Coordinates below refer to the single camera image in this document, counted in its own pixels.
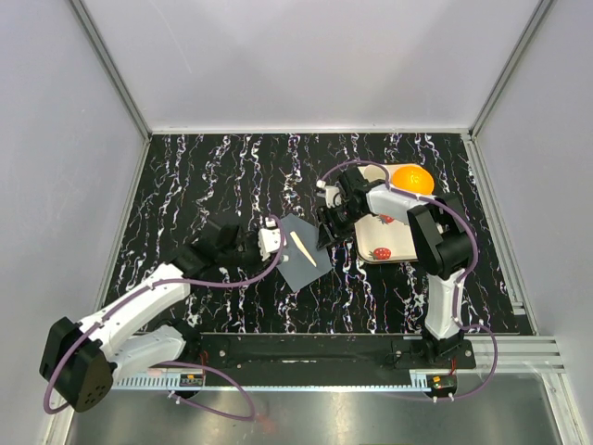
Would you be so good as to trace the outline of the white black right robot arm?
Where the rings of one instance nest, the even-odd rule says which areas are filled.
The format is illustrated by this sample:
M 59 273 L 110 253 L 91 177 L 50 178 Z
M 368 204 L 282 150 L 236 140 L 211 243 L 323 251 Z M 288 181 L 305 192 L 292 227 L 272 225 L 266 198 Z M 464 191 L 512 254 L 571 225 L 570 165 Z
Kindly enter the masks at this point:
M 316 209 L 317 249 L 327 249 L 355 234 L 355 223 L 381 214 L 407 225 L 416 258 L 427 272 L 428 309 L 417 352 L 432 367 L 441 367 L 461 349 L 465 327 L 460 299 L 466 276 L 478 260 L 473 231 L 457 197 L 404 190 L 392 184 L 387 168 L 376 162 L 383 179 L 366 180 L 361 160 L 344 162 L 317 180 L 325 203 Z

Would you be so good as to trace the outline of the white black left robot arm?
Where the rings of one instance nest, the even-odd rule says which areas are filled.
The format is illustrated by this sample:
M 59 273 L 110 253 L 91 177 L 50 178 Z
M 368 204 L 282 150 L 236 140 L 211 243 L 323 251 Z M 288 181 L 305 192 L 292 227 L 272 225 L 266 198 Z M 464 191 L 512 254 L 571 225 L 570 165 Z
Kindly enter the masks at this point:
M 193 365 L 196 335 L 184 324 L 165 324 L 152 334 L 138 330 L 186 299 L 193 288 L 233 289 L 267 277 L 284 249 L 275 217 L 256 230 L 210 221 L 179 246 L 140 284 L 79 321 L 62 317 L 49 328 L 39 373 L 46 380 L 44 410 L 94 408 L 113 385 L 154 365 Z

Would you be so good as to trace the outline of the beige lined letter paper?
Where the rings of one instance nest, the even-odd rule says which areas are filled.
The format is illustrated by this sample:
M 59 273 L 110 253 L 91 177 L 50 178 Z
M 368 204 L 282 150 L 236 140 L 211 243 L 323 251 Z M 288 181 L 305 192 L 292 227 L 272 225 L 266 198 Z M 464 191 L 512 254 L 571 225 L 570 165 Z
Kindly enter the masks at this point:
M 313 258 L 313 256 L 309 252 L 309 250 L 306 248 L 305 244 L 303 243 L 303 241 L 301 240 L 301 238 L 299 237 L 299 235 L 297 234 L 297 232 L 296 231 L 292 231 L 290 233 L 290 236 L 291 236 L 291 238 L 292 238 L 295 246 L 297 247 L 297 249 L 312 264 L 313 267 L 317 267 L 317 262 L 315 261 L 315 259 Z

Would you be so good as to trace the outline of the grey paper envelope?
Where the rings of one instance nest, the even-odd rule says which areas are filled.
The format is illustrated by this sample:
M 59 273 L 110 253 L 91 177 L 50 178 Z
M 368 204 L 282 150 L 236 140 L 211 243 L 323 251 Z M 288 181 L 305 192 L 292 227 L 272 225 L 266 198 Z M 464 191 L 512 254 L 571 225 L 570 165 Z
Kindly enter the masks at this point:
M 281 219 L 286 234 L 286 246 L 284 255 L 287 261 L 282 261 L 277 269 L 284 278 L 292 292 L 297 292 L 328 274 L 333 269 L 330 256 L 326 249 L 317 249 L 318 229 L 309 222 L 297 217 L 295 214 L 288 214 Z M 309 257 L 297 246 L 291 234 L 295 232 L 305 250 L 315 261 L 312 263 Z

